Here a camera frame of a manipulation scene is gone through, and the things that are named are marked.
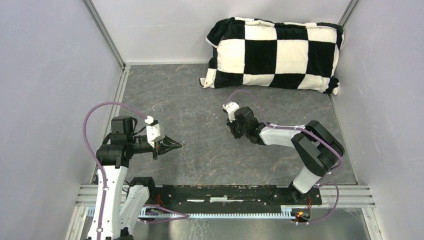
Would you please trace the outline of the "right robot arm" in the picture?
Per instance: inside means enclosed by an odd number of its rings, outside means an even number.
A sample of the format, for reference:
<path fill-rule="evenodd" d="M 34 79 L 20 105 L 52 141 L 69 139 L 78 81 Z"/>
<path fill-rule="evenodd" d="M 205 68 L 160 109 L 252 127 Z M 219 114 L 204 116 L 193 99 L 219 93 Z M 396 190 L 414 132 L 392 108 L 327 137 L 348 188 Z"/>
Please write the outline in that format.
<path fill-rule="evenodd" d="M 309 191 L 340 163 L 345 153 L 341 143 L 316 120 L 306 125 L 281 126 L 259 122 L 249 107 L 240 107 L 235 102 L 222 108 L 235 139 L 246 137 L 253 144 L 291 147 L 297 151 L 304 166 L 289 185 L 288 196 L 295 204 L 309 198 Z"/>

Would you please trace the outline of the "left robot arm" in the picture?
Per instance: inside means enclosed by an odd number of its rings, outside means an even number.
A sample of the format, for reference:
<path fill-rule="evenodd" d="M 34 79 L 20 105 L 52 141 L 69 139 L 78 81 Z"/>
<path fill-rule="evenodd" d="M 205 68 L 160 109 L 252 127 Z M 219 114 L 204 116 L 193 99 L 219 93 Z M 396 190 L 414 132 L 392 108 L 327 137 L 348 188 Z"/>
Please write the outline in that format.
<path fill-rule="evenodd" d="M 132 240 L 135 225 L 145 204 L 153 203 L 157 190 L 152 177 L 134 177 L 123 197 L 130 160 L 135 154 L 151 153 L 154 159 L 183 146 L 164 134 L 157 120 L 147 119 L 145 135 L 135 131 L 131 116 L 111 120 L 111 132 L 96 152 L 100 163 L 98 190 L 89 240 Z"/>

